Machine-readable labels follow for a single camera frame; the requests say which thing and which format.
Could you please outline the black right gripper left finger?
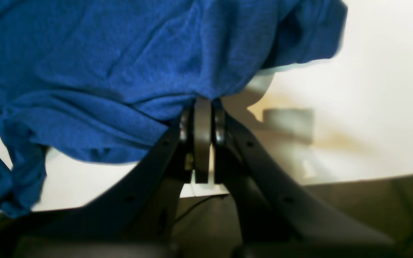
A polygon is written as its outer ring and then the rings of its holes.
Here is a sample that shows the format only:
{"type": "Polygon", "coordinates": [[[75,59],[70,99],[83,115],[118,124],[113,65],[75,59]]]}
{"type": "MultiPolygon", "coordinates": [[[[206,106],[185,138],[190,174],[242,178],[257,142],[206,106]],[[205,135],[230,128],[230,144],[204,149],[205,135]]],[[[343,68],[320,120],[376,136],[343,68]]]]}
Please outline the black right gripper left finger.
{"type": "Polygon", "coordinates": [[[0,258],[178,258],[170,242],[185,183],[209,181],[212,104],[198,98],[137,166],[89,204],[25,235],[0,258]]]}

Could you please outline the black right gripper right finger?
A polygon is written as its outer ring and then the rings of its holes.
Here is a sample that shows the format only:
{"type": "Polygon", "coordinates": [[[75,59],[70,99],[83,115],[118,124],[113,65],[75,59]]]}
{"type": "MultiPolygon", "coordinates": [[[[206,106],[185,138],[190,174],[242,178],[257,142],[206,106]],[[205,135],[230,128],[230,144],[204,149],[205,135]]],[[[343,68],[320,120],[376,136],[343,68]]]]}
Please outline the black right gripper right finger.
{"type": "Polygon", "coordinates": [[[234,258],[395,258],[385,234],[295,182],[245,126],[213,101],[215,182],[230,192],[243,243],[234,258]]]}

